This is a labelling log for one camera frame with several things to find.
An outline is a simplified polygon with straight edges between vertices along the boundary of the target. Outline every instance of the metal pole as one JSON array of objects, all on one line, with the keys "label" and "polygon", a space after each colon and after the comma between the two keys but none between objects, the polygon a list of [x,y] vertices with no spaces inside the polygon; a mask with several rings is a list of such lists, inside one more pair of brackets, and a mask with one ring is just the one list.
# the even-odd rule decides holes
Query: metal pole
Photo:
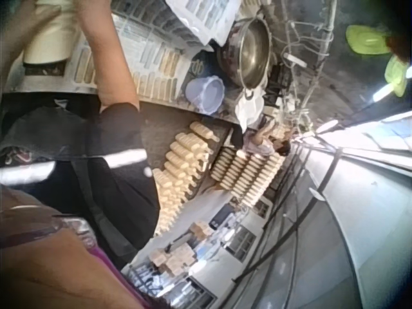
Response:
[{"label": "metal pole", "polygon": [[323,66],[326,60],[326,52],[329,50],[329,46],[331,43],[332,35],[333,35],[333,28],[335,24],[335,16],[336,16],[336,8],[337,8],[337,0],[330,0],[330,5],[329,5],[329,10],[328,10],[328,19],[326,20],[325,24],[325,32],[323,35],[324,41],[322,42],[321,47],[319,48],[319,53],[320,55],[317,58],[317,64],[319,65],[317,67],[317,72],[315,76],[312,79],[312,84],[310,85],[310,88],[308,89],[308,92],[304,96],[304,99],[299,106],[300,109],[304,109],[309,101],[309,98],[312,96],[312,93],[315,90],[315,87],[317,86],[317,82],[319,80],[319,77],[321,76]]},{"label": "metal pole", "polygon": [[279,205],[276,207],[275,211],[270,215],[268,221],[265,223],[265,225],[263,226],[263,229],[267,229],[269,223],[276,217],[277,212],[279,211],[279,209],[282,207],[282,205],[284,204],[284,202],[286,201],[286,199],[289,197],[289,194],[292,192],[292,189],[294,188],[297,180],[299,179],[308,159],[310,156],[310,153],[312,152],[312,148],[309,148],[308,154],[306,155],[306,157],[304,158],[303,162],[302,162],[302,166],[299,169],[299,172],[297,172],[297,175],[295,177],[295,179],[293,180],[292,184],[290,185],[289,189],[287,190],[285,196],[283,197],[283,199],[281,200],[281,202],[279,203]]}]

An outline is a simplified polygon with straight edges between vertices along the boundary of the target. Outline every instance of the white wall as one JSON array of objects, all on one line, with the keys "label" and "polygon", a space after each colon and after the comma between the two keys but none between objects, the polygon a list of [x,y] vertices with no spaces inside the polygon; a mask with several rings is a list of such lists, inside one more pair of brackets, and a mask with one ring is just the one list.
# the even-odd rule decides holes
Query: white wall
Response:
[{"label": "white wall", "polygon": [[[306,166],[316,184],[331,161],[312,151]],[[343,158],[324,191],[357,269],[364,308],[385,306],[410,270],[411,184],[407,176]]]},{"label": "white wall", "polygon": [[263,232],[262,227],[265,224],[265,220],[254,212],[249,211],[240,224],[256,236],[255,242],[250,248],[245,260],[240,262],[224,248],[220,248],[213,259],[207,262],[205,268],[193,275],[201,285],[211,291],[218,298],[223,297],[226,294],[231,284],[233,284],[232,279],[240,275],[245,268],[245,265],[258,245],[259,238]]}]

